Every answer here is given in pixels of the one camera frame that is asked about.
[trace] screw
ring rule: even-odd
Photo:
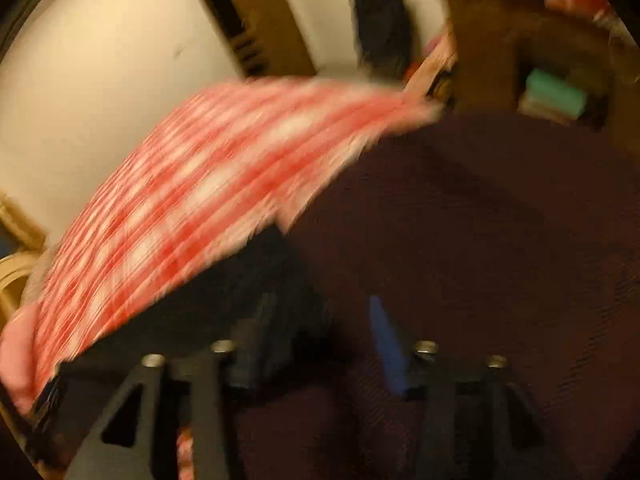
[[[164,356],[160,354],[147,354],[142,358],[142,365],[147,368],[159,368],[164,364]]]
[[[486,360],[486,365],[489,368],[506,368],[507,358],[501,355],[492,355]]]
[[[221,339],[211,345],[211,349],[216,354],[229,354],[236,349],[236,342],[231,339]]]
[[[438,353],[438,343],[433,341],[418,341],[415,344],[415,352],[419,355],[425,354],[437,354]]]

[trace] screw head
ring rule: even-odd
[[[506,368],[507,358],[501,355],[492,355],[486,360],[486,365],[489,368]]]
[[[160,354],[147,354],[142,358],[142,365],[147,368],[159,368],[164,365],[165,358]]]
[[[418,355],[437,354],[438,348],[439,348],[438,343],[433,341],[418,341],[414,347],[415,352]]]
[[[211,350],[216,354],[229,354],[236,349],[236,342],[231,339],[221,339],[211,345]]]

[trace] striped fabric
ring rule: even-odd
[[[255,230],[283,229],[390,126],[434,120],[400,92],[265,79],[207,89],[163,120],[63,237],[37,304],[34,395],[61,360]]]

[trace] dark blanket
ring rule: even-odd
[[[238,413],[247,478],[410,475],[424,404],[385,388],[372,294],[441,352],[506,356],[602,478],[640,428],[639,190],[600,134],[516,115],[454,116],[364,153],[288,235],[343,352]]]

